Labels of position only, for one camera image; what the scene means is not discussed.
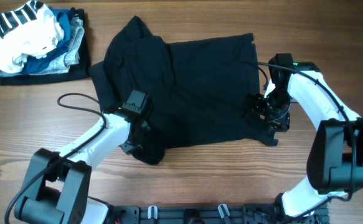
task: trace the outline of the black motor joint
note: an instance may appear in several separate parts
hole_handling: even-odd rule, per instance
[[[259,115],[274,131],[289,130],[291,106],[289,96],[273,92],[267,97],[262,94],[248,95],[247,105],[250,105],[253,114]]]
[[[121,145],[125,153],[131,154],[137,149],[142,150],[143,136],[151,130],[146,122],[150,106],[151,100],[148,94],[133,90],[127,102],[123,103],[121,108],[115,111],[116,115],[124,117],[125,120],[130,122],[128,139]]]

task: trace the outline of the wood grain surface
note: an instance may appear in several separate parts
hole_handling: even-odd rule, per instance
[[[20,4],[0,4],[0,12]],[[260,61],[290,52],[297,61],[315,62],[334,92],[363,116],[363,1],[76,1],[51,5],[85,9],[93,63],[103,60],[112,38],[134,15],[166,42],[253,32]],[[57,106],[57,98],[69,92],[96,95],[90,79],[0,86],[0,223],[21,187],[31,155],[41,147],[54,150],[73,141],[98,120],[94,114]],[[98,110],[83,98],[65,102]],[[113,205],[270,203],[304,177],[314,136],[308,117],[299,105],[293,105],[291,130],[276,135],[277,147],[245,139],[170,149],[158,166],[143,164],[117,149],[93,172],[89,194]],[[330,211],[331,223],[363,223],[363,190],[349,203],[332,202]]]

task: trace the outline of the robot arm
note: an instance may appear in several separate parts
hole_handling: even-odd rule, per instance
[[[356,126],[363,126],[363,120],[360,119],[360,116],[356,112],[350,110],[334,94],[325,83],[319,68],[313,63],[302,63],[302,65],[299,65],[299,63],[293,62],[290,54],[277,54],[270,63],[289,66],[290,68],[296,67],[301,72],[309,75],[314,80],[317,80],[317,82],[329,90],[337,102],[343,107],[344,112],[349,118],[349,122],[356,121]],[[313,82],[298,73],[288,74],[275,69],[270,69],[270,72],[271,77],[275,78],[276,84],[273,84],[272,80],[270,80],[269,87],[265,93],[265,99],[271,98],[271,92],[275,90],[276,96],[272,97],[272,99],[275,100],[268,100],[268,102],[275,105],[275,107],[282,109],[285,108],[285,106],[282,106],[283,104],[289,104],[290,102],[288,97],[284,98],[279,96],[288,95],[289,98],[296,100],[301,105],[317,130],[317,136],[314,140],[307,164],[308,176],[306,176],[296,187],[282,194],[280,200],[285,216],[297,217],[304,214],[306,211],[317,207],[327,200],[328,197],[342,197],[347,194],[344,189],[349,188],[351,159],[350,157],[343,158],[343,141],[346,137],[344,136],[345,130],[343,128],[343,122],[338,122],[345,121],[345,119],[342,114],[338,112],[337,106],[331,97],[323,88],[320,88],[316,82]],[[330,135],[333,131],[332,128],[337,128],[337,131],[334,131],[333,136]],[[358,133],[361,133],[361,135],[358,134],[358,136],[356,136],[357,141],[363,141],[363,130],[360,130],[360,128],[357,128],[356,130]],[[357,147],[358,150],[362,150],[363,153],[363,148],[360,148],[361,146]],[[363,167],[360,165],[362,164],[358,164],[356,170],[363,170]],[[336,175],[336,172],[333,172],[333,169],[339,169],[339,171],[343,172],[343,175]]]
[[[104,131],[97,138],[81,148],[76,154],[70,156],[68,160],[74,162],[84,161],[86,165],[95,169],[114,148],[127,141],[130,133],[130,122],[115,114],[104,114],[104,117],[106,118],[106,128]],[[59,152],[59,156],[61,157],[68,154],[76,146],[81,145],[86,139],[93,136],[102,125],[103,121],[101,118],[97,124],[82,134],[78,139],[61,147],[56,152]]]
[[[284,67],[295,68],[290,54],[278,54],[270,63]],[[315,65],[307,66],[302,63],[300,71],[310,75],[322,83],[329,91],[323,76]],[[271,84],[266,95],[251,97],[257,103],[255,112],[264,115],[265,120],[277,131],[286,131],[289,128],[290,99],[293,98],[302,106],[310,120],[317,129],[312,150],[307,164],[307,176],[293,189],[280,194],[275,203],[271,205],[244,205],[241,210],[243,223],[278,223],[282,220],[290,220],[293,217],[302,216],[308,210],[316,208],[330,196],[343,196],[344,189],[349,188],[351,179],[351,158],[343,154],[345,140],[344,118],[335,109],[334,102],[314,82],[298,74],[285,74],[279,70],[270,69]],[[346,107],[341,100],[334,95],[356,130],[357,142],[357,167],[356,167],[356,190],[363,188],[363,119]],[[66,162],[50,174],[44,175],[36,181],[17,201],[15,207],[16,218],[27,223],[157,223],[157,219],[167,217],[163,223],[180,223],[181,219],[186,222],[186,214],[199,217],[199,208],[169,208],[158,209],[157,207],[138,208],[132,207],[131,216],[122,217],[125,207],[116,208],[98,199],[88,197],[88,185],[91,170],[94,169],[114,148],[122,146],[122,150],[129,152],[133,148],[133,129],[141,124],[133,124],[127,111],[132,114],[140,114],[146,105],[146,96],[141,92],[132,92],[129,100],[123,104],[123,110],[117,114],[105,114],[107,121],[106,129],[94,140],[81,148],[78,153],[69,157]],[[27,182],[36,172],[44,169],[57,160],[60,156],[70,152],[92,136],[103,124],[100,120],[85,134],[68,146],[50,152],[45,149],[37,151],[29,164],[24,180]],[[45,186],[45,181],[64,181],[62,192]],[[263,213],[260,217],[254,215],[257,208]],[[239,212],[239,208],[231,208],[230,212],[225,204],[218,208],[200,208],[202,211],[210,212],[212,218],[221,218],[223,223],[234,223],[233,215]],[[254,221],[254,217],[264,221]]]
[[[319,70],[303,71],[305,74],[313,77],[323,84],[337,99],[340,105],[344,107],[344,111],[350,121],[355,121],[360,116],[350,110],[330,89],[326,84],[323,74]],[[269,81],[265,97],[275,89],[272,80]],[[318,129],[321,121],[336,119],[344,121],[343,116],[337,112],[336,105],[325,91],[318,87],[314,82],[302,77],[299,74],[292,74],[288,83],[288,93],[292,99],[296,100],[308,115],[314,127]]]

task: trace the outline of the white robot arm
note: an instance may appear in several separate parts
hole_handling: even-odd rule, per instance
[[[321,72],[303,71],[305,74],[313,77],[323,84],[337,99],[340,105],[344,107],[350,121],[355,121],[360,116],[350,110],[328,87],[323,78]],[[275,89],[275,85],[270,84],[265,93],[265,96]],[[333,100],[329,97],[325,91],[316,85],[313,81],[308,80],[297,73],[291,74],[288,83],[288,93],[290,97],[295,99],[304,112],[308,115],[314,127],[318,129],[321,121],[326,121],[329,119],[336,119],[339,121],[344,121],[344,118],[338,113],[336,105]],[[319,194],[316,189],[314,189],[309,183],[308,177],[306,176],[296,187],[285,192],[282,195],[283,209],[285,214],[290,217],[297,217],[307,210],[319,205],[321,202],[325,201],[329,196],[344,196],[345,191],[340,192],[330,192],[328,194]]]
[[[291,58],[290,54],[285,54],[287,60],[291,60],[293,61],[293,59]],[[338,103],[340,105],[343,106],[344,111],[347,115],[347,117],[349,118],[349,121],[355,121],[358,120],[360,117],[359,115],[350,110],[348,107],[346,107],[343,102],[333,93],[333,91],[326,85],[323,75],[321,74],[321,72],[319,70],[308,70],[308,71],[304,71],[305,74],[309,75],[310,77],[314,78],[315,80],[317,80],[318,83],[321,83],[322,86],[325,86],[330,92],[331,94],[335,97],[335,99],[338,101]],[[321,134],[323,134],[323,129],[324,129],[324,124],[323,121],[332,121],[335,120],[337,122],[339,121],[344,121],[344,118],[341,116],[340,113],[338,113],[337,107],[335,105],[335,103],[333,102],[333,100],[329,97],[329,95],[318,86],[318,84],[316,82],[313,82],[312,80],[307,79],[306,77],[303,77],[302,75],[298,74],[298,73],[291,73],[289,74],[290,77],[288,77],[287,79],[282,78],[282,77],[276,77],[276,75],[273,78],[273,73],[271,73],[271,78],[273,80],[275,80],[275,84],[272,84],[272,82],[270,81],[270,85],[268,86],[268,90],[265,94],[265,96],[259,96],[259,100],[264,101],[265,103],[260,104],[261,106],[266,107],[266,110],[273,110],[273,105],[271,105],[270,100],[272,100],[272,102],[276,105],[277,101],[279,99],[281,99],[281,101],[286,100],[289,103],[290,106],[290,98],[295,99],[304,109],[304,111],[306,112],[306,114],[309,116],[310,120],[313,122],[314,127],[318,130],[317,131],[317,136]],[[281,91],[283,91],[283,94],[285,94],[287,97],[281,97],[281,98],[277,98],[278,94],[276,94],[277,91],[279,91],[281,89]],[[135,110],[136,108],[134,107],[135,104],[131,103],[131,102],[127,102],[124,104],[125,108],[129,107],[131,108],[131,110],[137,111]],[[267,113],[266,115],[269,115],[269,117],[271,117],[271,119],[267,118],[270,120],[270,122],[272,124],[274,124],[274,128],[275,129],[280,129],[281,131],[286,131],[289,128],[289,107],[287,107],[285,109],[285,107],[283,107],[284,110],[286,111],[285,113],[282,112],[280,113],[280,111],[278,110],[276,113],[273,114],[269,114]],[[22,221],[25,221],[27,223],[39,223],[39,220],[41,220],[41,217],[44,216],[44,213],[41,214],[37,214],[36,212],[32,212],[32,205],[33,205],[33,209],[36,209],[36,207],[41,207],[41,210],[52,210],[52,212],[58,214],[58,218],[55,217],[50,217],[52,222],[47,222],[47,223],[73,223],[70,221],[71,216],[73,216],[73,214],[78,211],[77,213],[79,214],[83,214],[82,216],[76,216],[73,217],[73,221],[77,222],[77,223],[81,223],[81,224],[102,224],[102,223],[113,223],[113,222],[117,222],[118,221],[114,220],[115,215],[113,213],[111,213],[111,211],[113,210],[113,206],[102,202],[100,200],[94,199],[94,198],[88,198],[87,197],[87,192],[88,192],[88,182],[90,180],[90,173],[91,173],[91,169],[94,169],[97,167],[97,165],[99,165],[99,163],[112,151],[114,150],[116,147],[123,145],[128,138],[130,137],[130,132],[131,129],[133,128],[133,124],[130,123],[130,119],[125,119],[125,116],[123,114],[104,114],[104,117],[106,118],[106,128],[104,129],[104,131],[102,131],[97,138],[95,138],[94,140],[92,140],[91,142],[89,142],[88,144],[86,144],[84,147],[82,147],[78,153],[70,156],[68,158],[68,163],[66,165],[63,166],[70,166],[70,167],[74,167],[76,170],[78,170],[78,174],[74,175],[72,173],[73,176],[71,176],[71,178],[75,178],[75,180],[85,180],[84,182],[81,181],[75,181],[73,180],[73,182],[71,183],[70,180],[68,180],[68,177],[70,174],[68,174],[68,177],[66,177],[65,179],[65,184],[64,184],[64,188],[65,186],[69,186],[71,185],[71,189],[75,190],[75,189],[83,189],[84,191],[82,193],[77,192],[78,195],[74,195],[73,191],[68,192],[68,194],[72,194],[72,197],[70,197],[71,199],[75,199],[75,198],[79,198],[82,199],[81,201],[79,201],[79,203],[76,203],[76,200],[73,203],[68,203],[67,204],[67,208],[69,210],[66,210],[64,208],[61,208],[61,206],[59,206],[60,202],[63,202],[65,199],[62,200],[63,198],[67,198],[66,200],[68,200],[69,196],[62,196],[64,194],[64,189],[62,191],[62,194],[60,194],[59,199],[56,199],[58,202],[57,207],[53,207],[53,203],[51,202],[50,205],[46,204],[43,200],[41,201],[37,201],[37,197],[36,194],[36,189],[39,189],[39,191],[42,191],[42,183],[36,184],[36,186],[34,186],[34,189],[28,190],[25,194],[23,199],[19,199],[18,203],[20,204],[20,206],[16,207],[16,217],[18,219],[21,219]],[[85,142],[86,139],[89,139],[91,136],[93,136],[99,129],[100,127],[103,125],[103,121],[99,120],[99,122],[97,122],[96,125],[94,125],[94,127],[92,127],[90,130],[88,130],[85,134],[83,134],[82,136],[80,136],[78,139],[76,139],[74,142],[70,143],[67,146],[64,146],[58,150],[56,150],[56,152],[59,153],[59,156],[64,156],[67,153],[69,153],[72,149],[74,149],[75,147],[81,145],[81,143]],[[358,122],[357,124],[357,130],[361,129],[360,131],[358,131],[358,136],[356,136],[356,138],[359,141],[363,141],[363,122]],[[291,190],[280,194],[280,201],[278,201],[277,203],[277,198],[276,201],[274,203],[274,205],[272,206],[279,206],[281,207],[281,210],[283,212],[283,216],[284,217],[289,217],[290,218],[299,218],[302,216],[311,216],[313,215],[314,212],[309,213],[308,211],[311,211],[314,208],[317,208],[318,205],[325,203],[326,200],[329,197],[332,196],[338,196],[338,197],[342,197],[346,194],[345,191],[331,191],[334,189],[337,190],[341,190],[341,189],[346,189],[341,187],[340,185],[340,181],[339,180],[343,180],[343,184],[342,186],[346,185],[346,180],[350,180],[350,173],[349,172],[345,172],[347,170],[349,170],[346,167],[351,167],[349,166],[348,162],[346,163],[345,161],[342,162],[342,142],[343,142],[343,134],[344,134],[344,130],[342,128],[342,124],[339,122],[337,124],[335,124],[334,126],[332,126],[332,128],[337,127],[336,129],[338,130],[337,136],[334,138],[329,139],[324,139],[324,137],[318,137],[319,139],[317,139],[316,136],[316,140],[314,140],[314,144],[313,144],[313,149],[317,150],[319,149],[319,152],[321,155],[319,155],[319,158],[326,158],[324,160],[326,160],[324,162],[324,164],[337,164],[338,167],[342,167],[342,173],[340,173],[340,170],[338,169],[334,169],[334,170],[330,170],[330,168],[334,168],[334,167],[326,167],[324,168],[324,172],[322,173],[321,170],[319,170],[319,173],[323,174],[322,176],[316,176],[313,177],[311,176],[311,180],[310,180],[310,175],[309,175],[309,169],[308,169],[308,176],[306,176],[296,187],[292,188]],[[324,145],[318,147],[315,146],[315,144],[317,143],[324,143]],[[335,149],[336,151],[336,157],[337,159],[331,159],[329,160],[330,156],[329,153],[330,151],[333,151],[334,146],[337,146]],[[361,146],[361,157],[362,160],[360,161],[360,167],[359,169],[357,169],[357,173],[360,173],[360,186],[359,188],[363,188],[363,146]],[[39,156],[41,158],[44,158],[44,164],[49,164],[50,160],[55,156],[51,155],[50,152],[47,152],[45,150],[41,150],[38,151],[37,153],[39,153]],[[42,159],[39,158],[37,159],[38,162],[42,163]],[[311,170],[312,167],[325,167],[324,164],[315,164],[314,166],[311,166]],[[29,165],[28,168],[28,172],[27,172],[27,176],[29,173],[29,169],[31,169],[31,166],[35,166],[35,162],[31,161],[31,164]],[[332,176],[332,181],[331,181],[331,175],[330,173],[327,174],[326,172],[336,172],[335,174],[332,173],[333,175],[337,176],[337,178],[335,178],[334,176]],[[325,184],[325,181],[322,181],[321,178],[325,178],[328,182],[328,185],[332,185],[335,184],[334,181],[335,179],[337,179],[337,181],[339,181],[338,183],[336,183],[335,185],[332,185],[328,188],[328,185],[326,185],[326,189],[322,189],[321,192],[319,192],[317,189],[320,189],[320,187],[322,187]],[[221,217],[221,219],[223,220],[222,222],[226,223],[226,224],[231,224],[231,216],[230,216],[230,212],[227,208],[227,206],[225,204],[221,204],[218,207],[219,210],[219,215]],[[158,210],[157,207],[153,206],[150,207],[149,209],[147,209],[147,214],[148,214],[148,219],[146,219],[147,217],[145,217],[143,222],[139,222],[138,221],[138,216],[139,216],[139,212],[137,210],[134,211],[134,214],[136,214],[134,216],[134,219],[130,222],[128,222],[127,220],[122,220],[121,223],[123,224],[130,224],[130,223],[147,223],[149,220],[151,220],[151,223],[157,223],[156,220],[158,219],[158,217],[160,218],[160,215],[158,216],[158,211],[160,212],[160,210]],[[178,211],[184,211],[184,214],[186,212],[186,208],[174,208],[173,210],[171,210],[173,212],[178,212]],[[269,215],[269,216],[273,216],[271,219],[272,220],[271,223],[279,223],[278,219],[274,219],[274,217],[279,217],[279,214],[277,215]]]

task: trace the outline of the white shirt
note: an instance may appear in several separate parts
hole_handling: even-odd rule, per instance
[[[54,14],[39,1],[0,14],[0,70],[20,72],[27,56],[45,57],[63,38]]]

